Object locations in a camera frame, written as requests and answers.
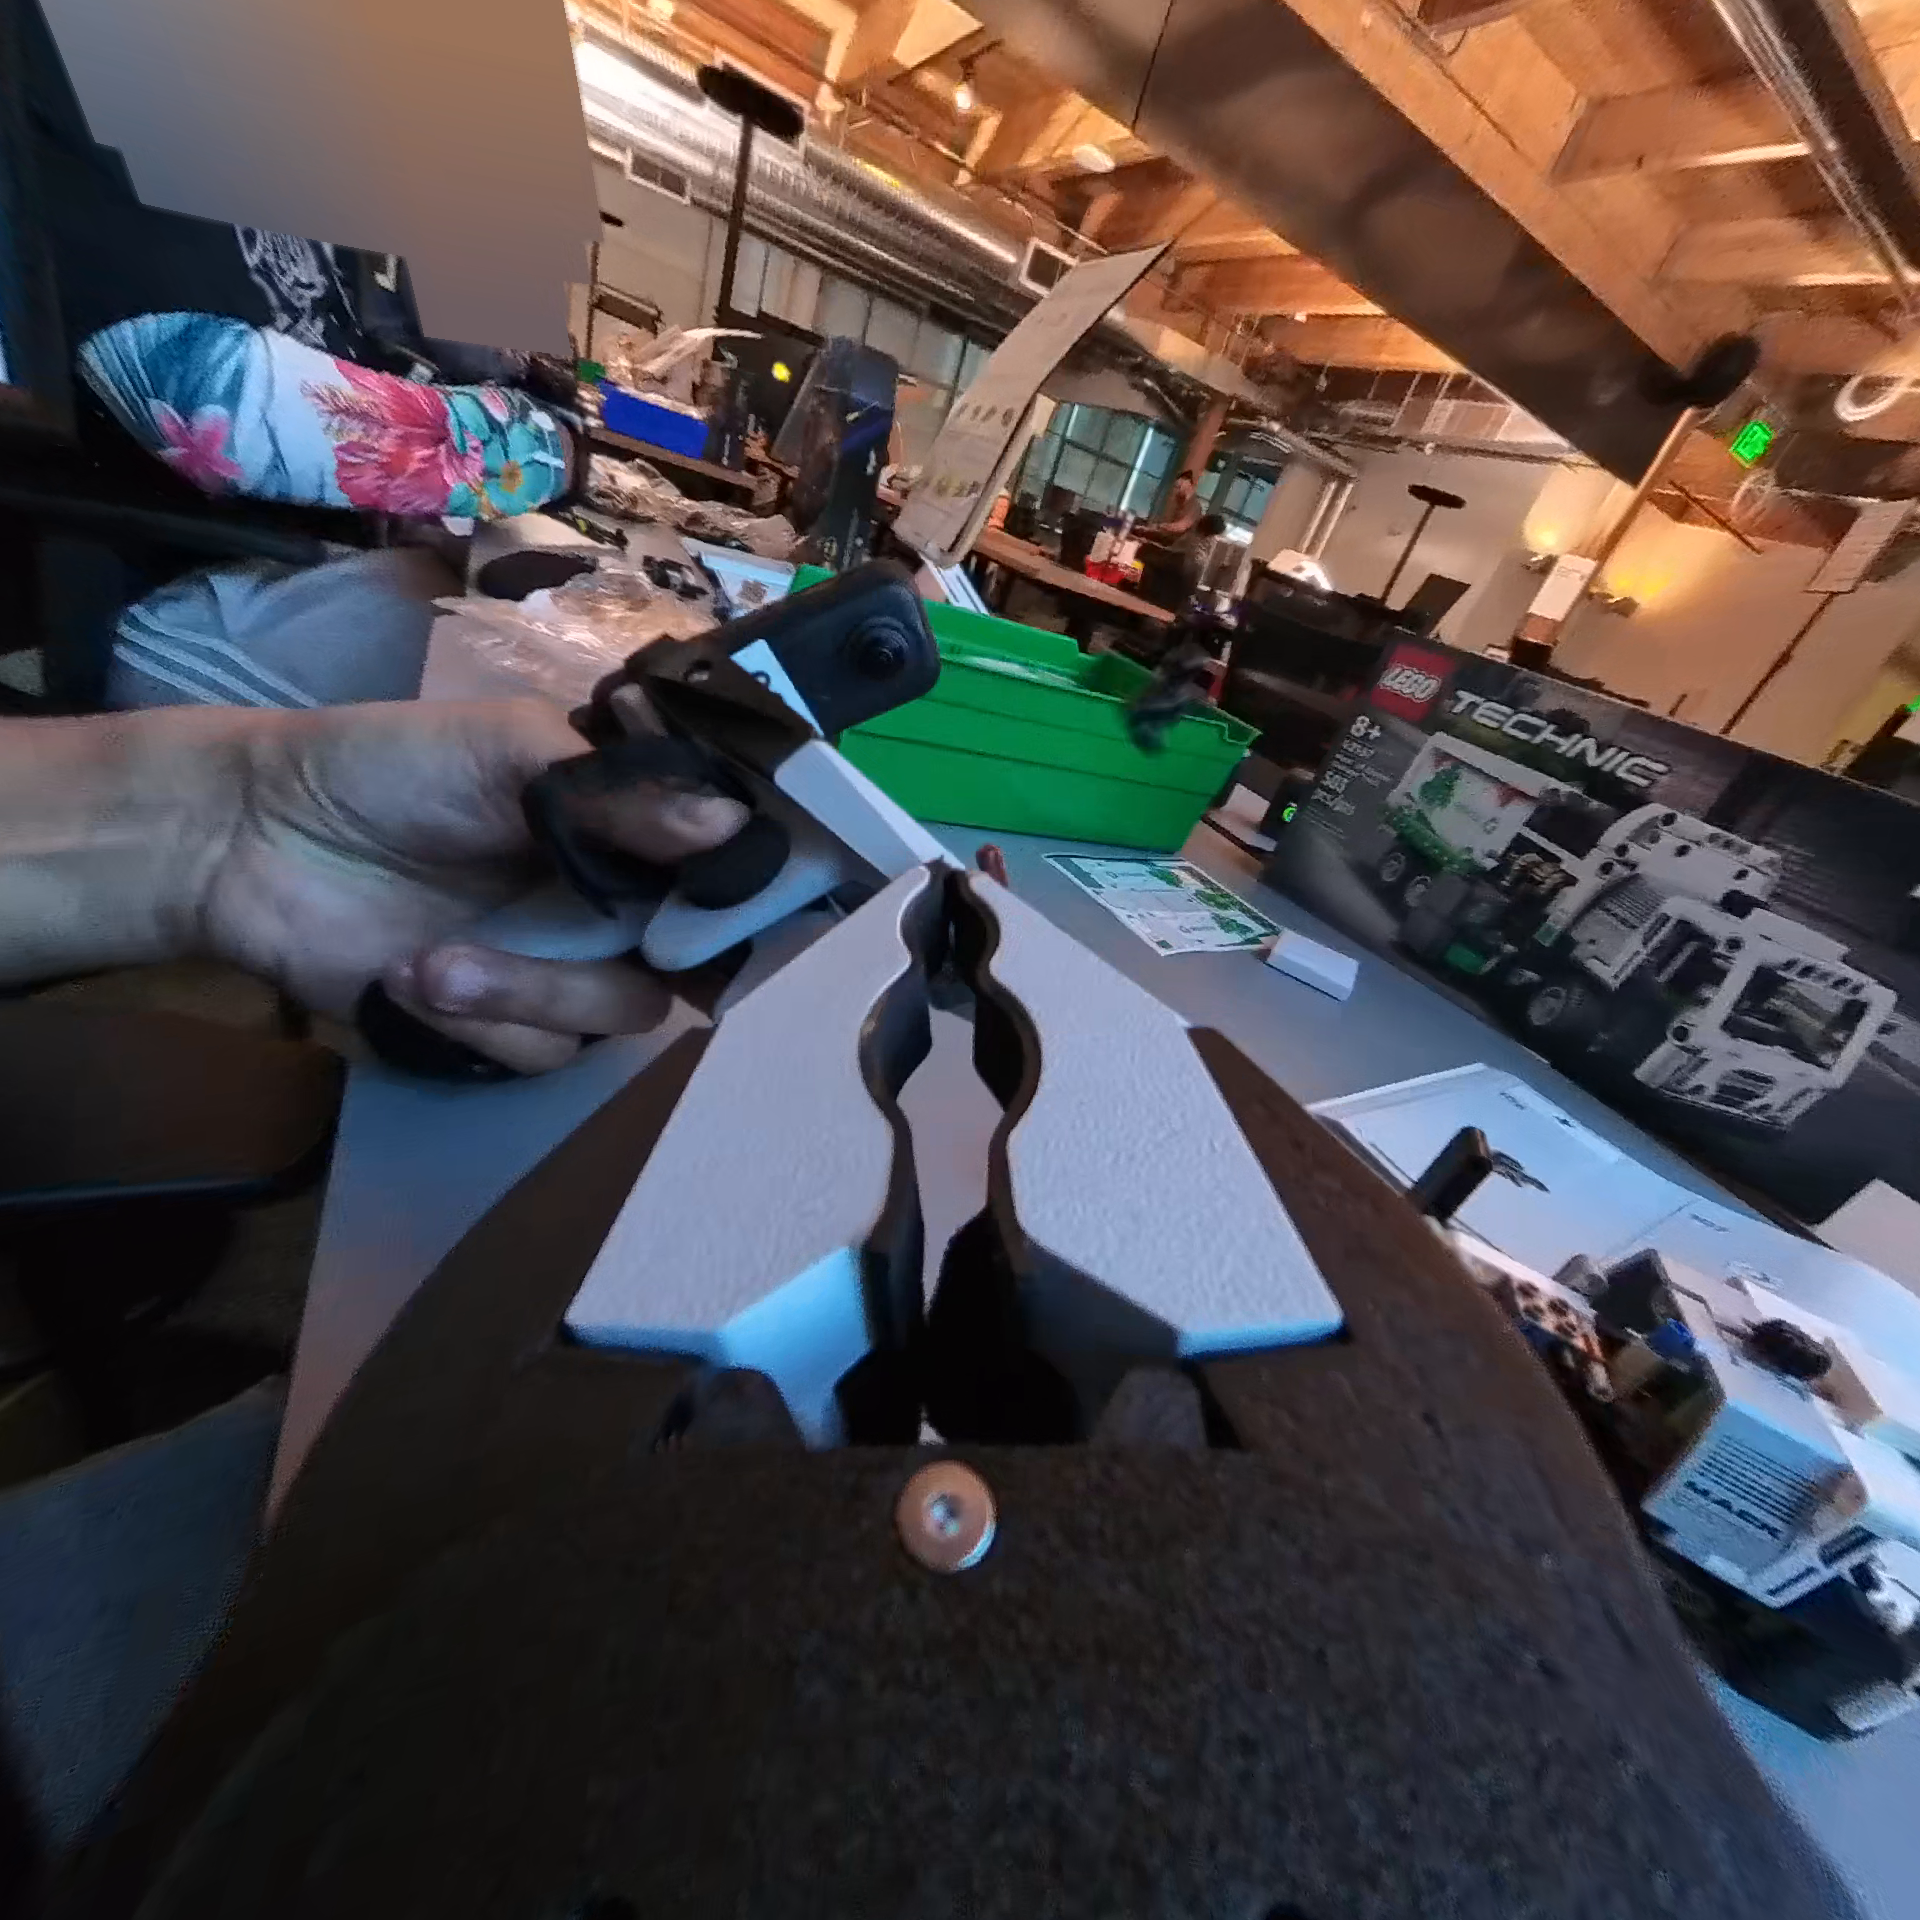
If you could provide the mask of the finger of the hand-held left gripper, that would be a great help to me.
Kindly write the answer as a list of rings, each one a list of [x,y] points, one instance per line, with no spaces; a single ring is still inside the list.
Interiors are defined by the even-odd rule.
[[[957,872],[938,837],[820,736],[780,760],[772,786],[877,882]]]

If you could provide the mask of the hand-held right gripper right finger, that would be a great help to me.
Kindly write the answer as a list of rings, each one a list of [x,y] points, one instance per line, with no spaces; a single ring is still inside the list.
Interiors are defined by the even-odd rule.
[[[1186,1020],[981,872],[953,972],[998,1104],[953,1237],[957,1443],[1080,1443],[1134,1375],[1344,1336]]]

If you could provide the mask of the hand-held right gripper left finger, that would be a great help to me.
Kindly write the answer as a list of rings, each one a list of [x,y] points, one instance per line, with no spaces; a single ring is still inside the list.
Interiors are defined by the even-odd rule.
[[[817,1450],[913,1433],[923,1213],[900,1091],[931,1051],[942,866],[884,885],[710,1032],[587,1264],[589,1349],[765,1376]]]

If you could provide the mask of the person's left forearm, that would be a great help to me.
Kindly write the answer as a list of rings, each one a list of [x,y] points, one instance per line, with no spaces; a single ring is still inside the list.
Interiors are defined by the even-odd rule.
[[[241,716],[160,708],[2,725],[2,988],[206,952],[235,823]]]

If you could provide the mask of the dark lego set box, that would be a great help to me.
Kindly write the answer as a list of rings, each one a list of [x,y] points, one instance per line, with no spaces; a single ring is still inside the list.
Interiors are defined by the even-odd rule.
[[[1918,1195],[1915,800],[1392,631],[1266,873],[1803,1220]]]

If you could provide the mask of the partly built lego truck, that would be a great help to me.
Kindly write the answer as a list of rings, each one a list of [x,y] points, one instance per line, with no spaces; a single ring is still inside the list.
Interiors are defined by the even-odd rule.
[[[1749,1267],[1532,1264],[1469,1224],[1484,1188],[1552,1195],[1468,1124],[1409,1201],[1573,1408],[1706,1666],[1822,1741],[1915,1717],[1913,1380]]]

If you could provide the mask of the person's left hand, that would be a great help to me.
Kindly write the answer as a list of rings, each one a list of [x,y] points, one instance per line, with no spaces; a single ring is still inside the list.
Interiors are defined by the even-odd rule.
[[[523,789],[585,754],[562,711],[364,704],[237,722],[186,885],[196,959],[347,1018],[377,985],[440,1041],[553,1072],[589,1041],[660,1026],[674,1000],[614,959],[532,959],[477,929],[538,885]]]

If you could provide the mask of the green plastic bin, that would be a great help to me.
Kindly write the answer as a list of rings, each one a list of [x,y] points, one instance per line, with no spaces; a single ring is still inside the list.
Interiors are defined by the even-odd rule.
[[[934,689],[838,738],[925,823],[1174,856],[1254,747],[1254,728],[1202,704],[1142,753],[1124,720],[1146,666],[949,603],[925,616]]]

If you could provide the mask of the green white sticker sheet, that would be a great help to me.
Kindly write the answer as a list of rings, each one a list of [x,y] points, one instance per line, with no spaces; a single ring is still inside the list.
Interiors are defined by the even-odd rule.
[[[1067,856],[1048,864],[1157,955],[1260,953],[1280,927],[1174,856]]]

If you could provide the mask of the white poster board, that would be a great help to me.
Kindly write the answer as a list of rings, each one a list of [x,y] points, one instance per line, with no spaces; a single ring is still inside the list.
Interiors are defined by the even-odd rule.
[[[1072,267],[1001,340],[952,407],[920,482],[896,514],[896,539],[921,564],[962,563],[1003,481],[1036,433],[1043,388],[1065,357],[1160,267],[1171,240]]]

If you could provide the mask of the open instruction booklet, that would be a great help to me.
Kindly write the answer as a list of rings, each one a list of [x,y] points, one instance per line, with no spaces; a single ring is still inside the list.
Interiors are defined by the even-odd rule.
[[[1496,1172],[1461,1210],[1465,1229],[1550,1275],[1573,1258],[1613,1264],[1643,1251],[1756,1307],[1830,1331],[1864,1391],[1866,1433],[1915,1456],[1918,1306],[1890,1273],[1693,1194],[1596,1133],[1513,1072],[1469,1063],[1332,1095],[1310,1114],[1409,1188],[1465,1127],[1517,1172]]]

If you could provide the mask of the black floor lamp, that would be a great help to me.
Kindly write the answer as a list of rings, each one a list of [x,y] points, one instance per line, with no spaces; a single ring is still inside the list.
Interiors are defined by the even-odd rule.
[[[1429,521],[1440,513],[1461,513],[1468,504],[1464,497],[1433,487],[1433,484],[1409,484],[1409,497],[1420,505],[1420,516],[1413,523],[1413,531],[1404,545],[1398,556],[1396,580],[1413,563],[1417,546],[1421,545]],[[1469,584],[1459,580],[1449,573],[1427,573],[1409,595],[1404,596],[1398,613],[1413,625],[1427,627],[1429,631],[1438,628],[1443,617],[1452,613],[1452,609],[1465,596]]]
[[[806,116],[781,91],[765,88],[753,73],[724,65],[705,65],[698,82],[708,106],[737,120],[734,183],[728,205],[723,273],[714,304],[714,322],[723,330],[737,321],[737,273],[747,226],[757,141],[771,139],[780,146],[796,149],[805,136]]]

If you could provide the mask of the person's grey shorts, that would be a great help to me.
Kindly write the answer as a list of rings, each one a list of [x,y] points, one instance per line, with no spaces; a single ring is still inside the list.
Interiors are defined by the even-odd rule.
[[[4,1493],[4,1858],[64,1857],[214,1649],[265,1520],[285,1380]]]

